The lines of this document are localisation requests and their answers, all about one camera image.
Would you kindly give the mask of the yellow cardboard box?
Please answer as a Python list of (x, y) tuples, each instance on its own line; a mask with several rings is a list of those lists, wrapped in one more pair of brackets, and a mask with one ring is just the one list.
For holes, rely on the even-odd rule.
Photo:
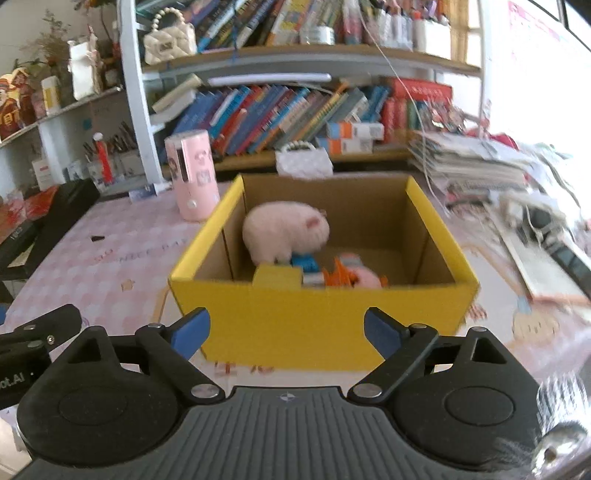
[[(328, 241), (254, 264), (243, 223), (278, 201), (314, 207), (318, 214), (304, 220), (304, 230), (327, 222)], [(435, 207), (404, 173), (239, 176), (168, 282), (180, 311), (202, 307), (211, 316), (209, 361), (324, 371), (378, 365), (363, 334), (368, 309), (452, 335), (480, 287)]]

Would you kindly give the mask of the stack of newspapers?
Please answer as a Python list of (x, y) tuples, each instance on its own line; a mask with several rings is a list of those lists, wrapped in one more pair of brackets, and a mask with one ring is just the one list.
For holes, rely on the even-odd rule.
[(417, 168), (445, 190), (523, 190), (539, 164), (499, 141), (450, 133), (419, 132), (409, 150)]

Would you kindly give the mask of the black keyboard case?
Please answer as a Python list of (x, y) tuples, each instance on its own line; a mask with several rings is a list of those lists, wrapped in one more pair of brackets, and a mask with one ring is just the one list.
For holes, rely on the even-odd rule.
[(45, 215), (25, 220), (1, 243), (1, 280), (30, 278), (99, 198), (100, 193), (90, 179), (60, 185)]

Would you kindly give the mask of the pink humidifier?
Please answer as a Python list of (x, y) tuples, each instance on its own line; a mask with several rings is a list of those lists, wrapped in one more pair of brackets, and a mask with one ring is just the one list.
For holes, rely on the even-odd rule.
[(205, 221), (221, 200), (208, 132), (171, 135), (165, 139), (165, 151), (181, 217), (189, 222)]

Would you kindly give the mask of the yellow tape roll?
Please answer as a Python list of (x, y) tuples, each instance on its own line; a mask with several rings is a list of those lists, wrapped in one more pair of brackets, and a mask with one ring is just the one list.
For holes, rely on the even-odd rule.
[(303, 270), (283, 264), (260, 264), (252, 278), (252, 286), (273, 290), (301, 290)]

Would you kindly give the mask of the pink chick plush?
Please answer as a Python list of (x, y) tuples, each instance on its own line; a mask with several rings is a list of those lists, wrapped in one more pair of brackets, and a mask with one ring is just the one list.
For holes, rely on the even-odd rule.
[(389, 286), (386, 276), (370, 270), (359, 255), (344, 253), (334, 259), (332, 271), (322, 270), (326, 287), (353, 289), (383, 289)]

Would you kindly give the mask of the white bookshelf frame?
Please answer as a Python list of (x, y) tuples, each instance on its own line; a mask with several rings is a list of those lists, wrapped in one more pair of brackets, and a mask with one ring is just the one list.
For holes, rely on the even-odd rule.
[[(42, 30), (37, 28), (45, 11), (44, 1), (6, 1), (1, 6), (1, 30), (15, 30), (24, 45)], [(370, 45), (286, 45), (245, 47), (238, 50), (214, 51), (214, 53), (183, 57), (155, 66), (142, 66), (139, 55), (139, 23), (135, 17), (134, 1), (118, 1), (117, 15), (120, 21), (122, 67), (125, 82), (124, 93), (128, 100), (144, 174), (148, 183), (160, 182), (162, 172), (156, 154), (153, 135), (156, 127), (148, 119), (147, 90), (155, 82), (172, 85), (190, 73), (197, 74), (204, 83), (218, 77), (263, 73), (325, 73), (332, 80), (363, 75), (394, 76), (388, 57), (399, 76), (410, 73), (452, 73), (472, 76), (484, 82), (482, 68), (440, 58), (417, 51), (400, 50)], [(66, 131), (66, 110), (79, 108), (78, 104), (60, 110), (56, 115), (42, 119), (38, 127), (52, 179), (58, 184), (66, 182), (64, 171), (72, 161), (81, 158), (78, 153), (82, 137)]]

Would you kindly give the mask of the red patterned paper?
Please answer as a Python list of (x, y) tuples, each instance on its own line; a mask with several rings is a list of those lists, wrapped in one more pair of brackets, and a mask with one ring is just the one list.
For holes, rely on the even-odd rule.
[(46, 216), (57, 191), (58, 186), (54, 185), (27, 198), (23, 197), (20, 190), (11, 192), (7, 201), (1, 204), (1, 241), (26, 220), (35, 221)]

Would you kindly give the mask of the pink pig plush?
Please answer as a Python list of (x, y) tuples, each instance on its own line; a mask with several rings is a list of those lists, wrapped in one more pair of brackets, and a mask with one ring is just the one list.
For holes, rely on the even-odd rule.
[(266, 202), (246, 214), (242, 240), (254, 265), (287, 264), (294, 254), (320, 251), (329, 240), (329, 222), (308, 204)]

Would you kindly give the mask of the spray bottle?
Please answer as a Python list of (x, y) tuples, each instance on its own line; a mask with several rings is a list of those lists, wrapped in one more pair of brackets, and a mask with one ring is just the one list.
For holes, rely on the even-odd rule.
[(171, 189), (172, 184), (170, 182), (153, 183), (130, 190), (128, 192), (128, 197), (132, 203), (135, 203), (151, 197), (157, 197), (161, 193)]

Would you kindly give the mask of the white quilted handbag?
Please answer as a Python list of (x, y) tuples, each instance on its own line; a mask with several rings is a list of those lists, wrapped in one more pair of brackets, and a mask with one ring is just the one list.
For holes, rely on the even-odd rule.
[(325, 148), (294, 141), (276, 151), (276, 172), (295, 179), (325, 179), (334, 175), (334, 165)]

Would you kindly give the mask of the blue bag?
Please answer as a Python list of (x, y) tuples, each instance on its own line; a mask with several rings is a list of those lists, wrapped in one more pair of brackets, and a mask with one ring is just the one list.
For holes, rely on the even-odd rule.
[(290, 265), (297, 268), (301, 268), (304, 274), (321, 272), (321, 268), (320, 266), (318, 266), (318, 262), (315, 261), (314, 256), (312, 256), (311, 254), (294, 254), (290, 258)]

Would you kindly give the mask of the white pen holder box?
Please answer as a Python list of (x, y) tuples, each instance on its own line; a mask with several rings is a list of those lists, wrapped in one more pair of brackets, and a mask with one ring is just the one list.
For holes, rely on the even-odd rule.
[(97, 185), (109, 185), (144, 174), (142, 161), (137, 150), (127, 152), (114, 151), (108, 154), (108, 159), (112, 175), (111, 182), (105, 180), (102, 162), (96, 155), (87, 164), (89, 176)]

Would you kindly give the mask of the red tassel ornament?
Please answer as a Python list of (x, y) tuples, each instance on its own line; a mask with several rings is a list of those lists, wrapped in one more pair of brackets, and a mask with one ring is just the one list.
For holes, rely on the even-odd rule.
[(100, 132), (95, 132), (93, 134), (93, 142), (96, 147), (98, 159), (101, 163), (103, 181), (106, 185), (111, 185), (114, 182), (114, 174), (111, 169), (108, 149), (104, 141), (103, 134)]

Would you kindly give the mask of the cream quilted handbag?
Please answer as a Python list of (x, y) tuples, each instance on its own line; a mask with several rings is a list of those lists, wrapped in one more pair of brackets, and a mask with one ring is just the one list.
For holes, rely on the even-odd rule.
[[(176, 22), (161, 28), (161, 20), (173, 15)], [(183, 12), (173, 7), (159, 10), (151, 23), (151, 30), (143, 37), (144, 62), (156, 65), (177, 58), (197, 54), (197, 39), (192, 24), (186, 23)]]

